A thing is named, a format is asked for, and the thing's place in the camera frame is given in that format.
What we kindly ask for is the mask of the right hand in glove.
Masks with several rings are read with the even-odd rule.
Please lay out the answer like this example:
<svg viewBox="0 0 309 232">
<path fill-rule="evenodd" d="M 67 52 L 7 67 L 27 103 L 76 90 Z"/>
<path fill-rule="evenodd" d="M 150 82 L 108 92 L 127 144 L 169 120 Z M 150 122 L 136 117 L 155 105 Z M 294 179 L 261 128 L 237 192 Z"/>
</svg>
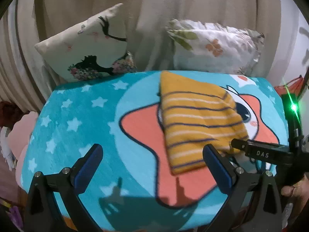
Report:
<svg viewBox="0 0 309 232">
<path fill-rule="evenodd" d="M 288 224 L 292 225 L 296 221 L 308 201 L 307 175 L 305 174 L 299 182 L 292 186 L 284 186 L 281 189 L 281 195 L 284 197 L 288 197 L 289 200 L 292 200 L 294 203 L 291 215 L 288 219 Z"/>
</svg>

